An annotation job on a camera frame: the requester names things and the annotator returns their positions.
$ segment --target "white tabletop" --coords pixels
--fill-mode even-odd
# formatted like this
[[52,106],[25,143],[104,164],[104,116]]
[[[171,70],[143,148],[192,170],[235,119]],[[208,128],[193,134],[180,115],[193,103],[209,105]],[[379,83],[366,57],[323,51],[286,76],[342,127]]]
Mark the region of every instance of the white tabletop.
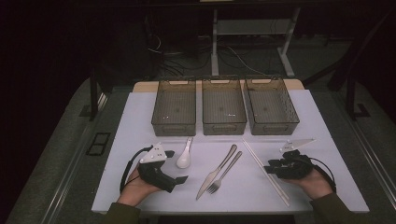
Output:
[[[276,178],[290,196],[290,206],[287,207],[283,203],[244,146],[244,137],[264,164],[267,164],[268,160],[282,158],[279,149],[287,140],[315,138],[315,142],[299,149],[301,153],[325,162],[332,169],[338,195],[351,211],[368,212],[369,209],[341,158],[310,92],[289,92],[300,123],[293,135],[288,136],[253,136],[248,124],[244,135],[205,136],[201,111],[202,94],[197,92],[197,132],[191,145],[191,166],[187,169],[176,167],[177,158],[186,145],[187,137],[157,137],[154,134],[150,122],[156,92],[130,93],[92,211],[105,213],[108,210],[120,195],[120,179],[128,160],[139,149],[158,142],[162,142],[165,150],[176,152],[175,156],[163,165],[163,172],[173,178],[182,175],[189,177],[186,183],[176,185],[172,193],[161,191],[148,196],[139,205],[143,214],[295,214],[311,211],[309,199],[301,189]],[[216,193],[206,192],[196,201],[195,197],[205,177],[219,166],[232,144],[237,144],[237,151],[243,151],[243,155],[225,176],[221,188]],[[141,157],[136,159],[133,168]]]

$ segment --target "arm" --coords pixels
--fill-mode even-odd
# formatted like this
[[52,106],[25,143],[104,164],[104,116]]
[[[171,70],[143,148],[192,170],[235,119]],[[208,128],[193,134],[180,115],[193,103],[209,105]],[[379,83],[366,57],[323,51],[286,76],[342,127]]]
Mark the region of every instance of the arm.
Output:
[[315,169],[302,179],[284,179],[285,182],[295,184],[313,201],[311,205],[314,209],[315,219],[319,223],[340,223],[340,224],[366,224],[369,223],[365,216],[349,211],[337,194],[332,192],[332,188],[325,178]]
[[137,166],[129,175],[128,182],[117,202],[111,204],[103,224],[137,224],[140,209],[135,207],[151,193],[161,190],[142,180],[139,177]]

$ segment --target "fork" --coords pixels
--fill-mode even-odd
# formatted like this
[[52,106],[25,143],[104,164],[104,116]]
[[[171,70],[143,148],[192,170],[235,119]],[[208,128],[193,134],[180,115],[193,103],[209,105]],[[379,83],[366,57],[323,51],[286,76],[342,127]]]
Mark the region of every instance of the fork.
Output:
[[238,151],[238,153],[236,153],[235,157],[228,165],[227,169],[224,171],[224,173],[221,175],[221,177],[218,180],[216,180],[210,185],[210,187],[206,190],[207,192],[212,194],[220,188],[222,178],[224,178],[224,176],[227,175],[228,171],[231,169],[231,167],[233,167],[233,165],[236,163],[239,157],[241,157],[241,155],[242,155],[242,151]]

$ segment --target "silverware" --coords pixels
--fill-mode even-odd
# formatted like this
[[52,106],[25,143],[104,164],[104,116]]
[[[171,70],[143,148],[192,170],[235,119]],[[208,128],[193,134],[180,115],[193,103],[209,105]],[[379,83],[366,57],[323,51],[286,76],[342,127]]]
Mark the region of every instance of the silverware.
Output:
[[224,158],[224,160],[221,162],[219,167],[216,170],[214,170],[213,172],[209,173],[209,175],[207,175],[204,183],[202,184],[201,188],[198,191],[196,200],[198,200],[202,196],[202,194],[205,192],[205,190],[209,187],[210,183],[212,183],[212,181],[216,178],[216,175],[218,175],[221,168],[223,168],[225,163],[227,163],[227,161],[231,158],[231,156],[235,153],[235,151],[236,151],[236,145],[232,145],[230,148],[230,151],[228,152],[228,154]]
[[236,161],[239,159],[239,157],[241,157],[241,155],[242,155],[242,151],[238,151],[238,153],[236,153],[236,156],[233,158],[231,163],[228,165],[227,169],[225,169],[224,173],[221,175],[221,177],[218,180],[216,180],[215,182],[213,182],[210,185],[210,187],[206,190],[207,192],[214,193],[220,188],[222,178],[224,178],[224,176],[227,175],[228,171],[231,169],[231,167],[233,167],[233,165],[236,163]]
[[181,156],[178,158],[176,165],[180,169],[184,169],[190,166],[191,163],[191,158],[190,158],[190,145],[192,142],[193,137],[188,137],[187,138],[187,143],[186,147],[184,148],[183,153]]

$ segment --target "utensil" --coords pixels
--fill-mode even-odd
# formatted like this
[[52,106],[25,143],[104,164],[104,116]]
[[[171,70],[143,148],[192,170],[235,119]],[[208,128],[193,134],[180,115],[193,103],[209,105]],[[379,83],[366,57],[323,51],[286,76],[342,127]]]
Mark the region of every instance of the utensil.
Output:
[[233,165],[236,163],[239,157],[241,157],[241,155],[242,155],[242,151],[238,151],[238,153],[236,153],[235,157],[228,165],[227,169],[225,169],[224,173],[221,175],[221,177],[218,180],[216,180],[210,185],[210,187],[206,190],[207,192],[214,193],[220,188],[222,178],[224,178],[224,176],[227,175],[228,171],[231,169],[231,167],[233,167]]
[[285,205],[287,207],[290,206],[289,203],[289,199],[290,197],[288,196],[288,194],[285,192],[285,190],[283,190],[279,184],[274,180],[274,178],[271,175],[268,175],[267,172],[265,171],[264,164],[262,164],[262,162],[260,161],[260,159],[257,157],[256,153],[254,153],[253,149],[251,149],[250,145],[248,144],[248,142],[245,140],[245,138],[242,138],[242,140],[244,141],[244,145],[247,148],[247,150],[250,152],[251,156],[253,157],[253,159],[257,162],[257,164],[259,165],[260,169],[262,170],[262,172],[265,174],[265,176],[267,176],[267,178],[270,180],[272,186],[274,187],[274,189],[276,190],[277,194],[279,195],[279,197],[283,200],[283,202],[285,203]]
[[187,138],[186,147],[184,148],[183,153],[178,158],[176,165],[178,168],[184,169],[190,166],[191,157],[190,157],[190,145],[192,142],[192,137]]
[[195,200],[198,200],[202,196],[202,194],[205,192],[205,190],[209,187],[210,183],[212,183],[212,181],[216,178],[216,175],[218,175],[218,173],[220,172],[221,168],[225,165],[225,163],[227,163],[227,161],[235,153],[236,148],[237,148],[237,146],[235,144],[233,144],[231,146],[230,151],[228,152],[227,156],[221,162],[219,167],[216,170],[214,170],[213,172],[209,173],[209,175],[207,175],[204,183],[202,184],[201,188],[198,191],[198,194],[197,194],[197,197],[196,197]]

